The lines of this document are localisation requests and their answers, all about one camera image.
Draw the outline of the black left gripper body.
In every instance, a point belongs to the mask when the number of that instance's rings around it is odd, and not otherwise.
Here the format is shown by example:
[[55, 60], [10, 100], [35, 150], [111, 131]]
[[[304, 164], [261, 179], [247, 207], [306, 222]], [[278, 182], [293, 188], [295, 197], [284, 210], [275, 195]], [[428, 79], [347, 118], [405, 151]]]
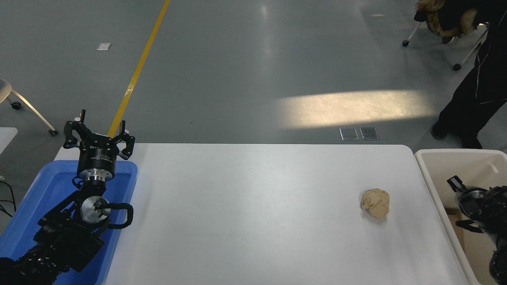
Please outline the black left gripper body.
[[113, 144], [111, 138], [103, 135], [82, 137], [79, 144], [78, 172], [101, 169], [109, 173], [116, 170], [116, 156], [119, 148]]

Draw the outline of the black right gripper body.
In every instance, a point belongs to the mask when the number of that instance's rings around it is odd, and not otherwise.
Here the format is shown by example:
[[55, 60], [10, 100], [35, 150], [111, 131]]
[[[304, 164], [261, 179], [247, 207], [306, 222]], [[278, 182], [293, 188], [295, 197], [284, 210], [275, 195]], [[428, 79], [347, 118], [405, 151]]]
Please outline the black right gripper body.
[[487, 220], [492, 217], [489, 207], [491, 188], [459, 188], [458, 206], [470, 220]]

